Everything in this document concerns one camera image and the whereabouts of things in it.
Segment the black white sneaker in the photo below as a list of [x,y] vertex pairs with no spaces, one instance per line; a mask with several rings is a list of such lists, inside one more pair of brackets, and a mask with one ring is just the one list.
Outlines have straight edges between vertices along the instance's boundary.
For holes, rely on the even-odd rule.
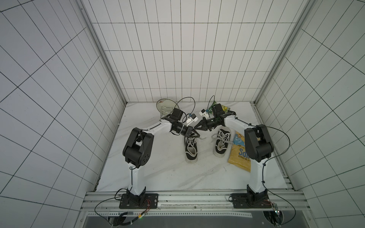
[[184,138],[184,147],[185,147],[185,160],[187,163],[193,164],[197,161],[197,141],[194,137],[185,137]]
[[218,133],[212,136],[212,139],[215,141],[214,155],[219,158],[224,157],[231,143],[231,131],[227,127],[222,127]]

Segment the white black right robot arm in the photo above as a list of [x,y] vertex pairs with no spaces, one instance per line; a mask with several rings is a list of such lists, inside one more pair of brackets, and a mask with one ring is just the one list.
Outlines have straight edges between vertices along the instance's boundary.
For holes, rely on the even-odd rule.
[[264,186],[266,175],[264,167],[274,151],[268,127],[242,121],[238,119],[235,111],[224,112],[221,104],[216,104],[213,106],[213,118],[203,117],[194,128],[200,131],[211,131],[218,126],[228,127],[244,134],[245,152],[251,160],[251,176],[244,198],[250,204],[264,200],[268,196],[268,190]]

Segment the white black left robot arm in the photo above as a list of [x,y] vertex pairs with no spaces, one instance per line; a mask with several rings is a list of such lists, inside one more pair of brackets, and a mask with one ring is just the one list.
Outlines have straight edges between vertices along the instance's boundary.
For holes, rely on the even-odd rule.
[[199,138],[200,134],[189,124],[180,122],[183,113],[174,108],[173,111],[162,117],[156,124],[147,129],[132,129],[123,149],[125,161],[131,170],[131,185],[126,196],[134,202],[145,200],[146,186],[144,184],[144,165],[151,157],[154,137],[158,134],[175,132],[187,138]]

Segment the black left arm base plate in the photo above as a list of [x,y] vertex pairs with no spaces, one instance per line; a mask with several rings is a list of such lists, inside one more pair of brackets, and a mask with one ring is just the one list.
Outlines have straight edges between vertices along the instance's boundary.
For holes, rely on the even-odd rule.
[[140,196],[131,193],[122,195],[119,208],[120,209],[156,209],[159,195],[156,193],[142,193]]

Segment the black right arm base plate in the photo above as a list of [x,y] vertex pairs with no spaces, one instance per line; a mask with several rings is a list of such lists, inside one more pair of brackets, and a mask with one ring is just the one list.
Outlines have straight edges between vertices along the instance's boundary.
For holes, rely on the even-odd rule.
[[265,192],[261,193],[233,193],[229,202],[235,209],[270,209],[272,204]]

